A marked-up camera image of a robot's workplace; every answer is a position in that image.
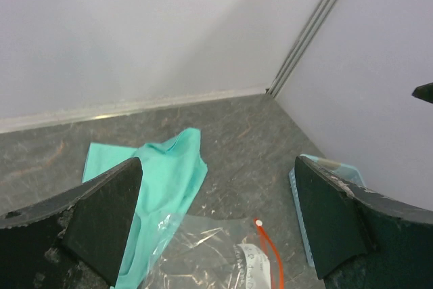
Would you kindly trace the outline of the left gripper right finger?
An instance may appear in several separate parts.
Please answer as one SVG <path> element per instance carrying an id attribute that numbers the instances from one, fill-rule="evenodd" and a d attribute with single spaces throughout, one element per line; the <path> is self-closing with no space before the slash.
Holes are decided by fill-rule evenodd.
<path id="1" fill-rule="evenodd" d="M 355 185 L 298 156 L 306 226 L 326 288 L 431 288 L 432 211 Z"/>

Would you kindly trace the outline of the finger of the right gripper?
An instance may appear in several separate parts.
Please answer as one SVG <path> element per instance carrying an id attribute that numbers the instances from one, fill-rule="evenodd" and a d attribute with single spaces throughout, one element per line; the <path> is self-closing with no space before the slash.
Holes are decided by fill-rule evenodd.
<path id="1" fill-rule="evenodd" d="M 412 96 L 433 104 L 433 83 L 420 85 L 413 90 Z"/>

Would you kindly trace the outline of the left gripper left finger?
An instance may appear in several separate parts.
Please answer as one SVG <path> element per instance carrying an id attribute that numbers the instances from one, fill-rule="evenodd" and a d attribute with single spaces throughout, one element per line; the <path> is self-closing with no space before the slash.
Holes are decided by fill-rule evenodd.
<path id="1" fill-rule="evenodd" d="M 1 216 L 2 288 L 116 285 L 142 178 L 129 158 L 44 201 Z"/>

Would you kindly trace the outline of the clear zip top bag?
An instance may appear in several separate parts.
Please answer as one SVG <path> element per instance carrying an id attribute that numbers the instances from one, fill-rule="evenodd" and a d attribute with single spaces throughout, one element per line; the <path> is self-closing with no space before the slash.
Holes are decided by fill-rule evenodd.
<path id="1" fill-rule="evenodd" d="M 158 223 L 140 288 L 283 288 L 263 221 L 169 214 Z"/>

